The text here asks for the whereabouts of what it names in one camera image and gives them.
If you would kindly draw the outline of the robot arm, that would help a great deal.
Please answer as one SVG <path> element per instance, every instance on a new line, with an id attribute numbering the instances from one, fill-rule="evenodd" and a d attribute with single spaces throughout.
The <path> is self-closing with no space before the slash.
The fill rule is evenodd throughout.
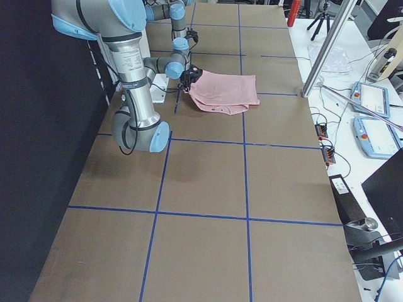
<path id="1" fill-rule="evenodd" d="M 161 152 L 169 140 L 169 125 L 155 111 L 150 92 L 157 74 L 181 82 L 190 73 L 189 39 L 198 41 L 186 25 L 190 1 L 52 1 L 54 28 L 83 40 L 101 38 L 110 49 L 125 101 L 114 114 L 112 135 L 120 148 Z M 143 57 L 142 32 L 149 21 L 171 20 L 173 51 L 168 57 Z"/>
<path id="2" fill-rule="evenodd" d="M 164 4 L 145 3 L 147 22 L 171 20 L 171 39 L 185 38 L 199 42 L 198 33 L 186 25 L 186 8 L 191 1 L 166 1 Z"/>

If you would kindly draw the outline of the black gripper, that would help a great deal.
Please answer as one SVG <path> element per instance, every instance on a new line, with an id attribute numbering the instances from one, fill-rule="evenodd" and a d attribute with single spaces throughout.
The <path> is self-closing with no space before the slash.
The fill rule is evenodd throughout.
<path id="1" fill-rule="evenodd" d="M 199 41 L 198 32 L 195 31 L 195 30 L 192 29 L 192 28 L 187 28 L 187 29 L 186 29 L 185 38 L 186 38 L 187 40 L 192 39 L 195 43 L 198 43 L 198 41 Z"/>
<path id="2" fill-rule="evenodd" d="M 178 89 L 190 90 L 191 85 L 196 83 L 201 76 L 202 70 L 197 66 L 190 64 L 189 69 L 185 70 L 179 78 Z"/>

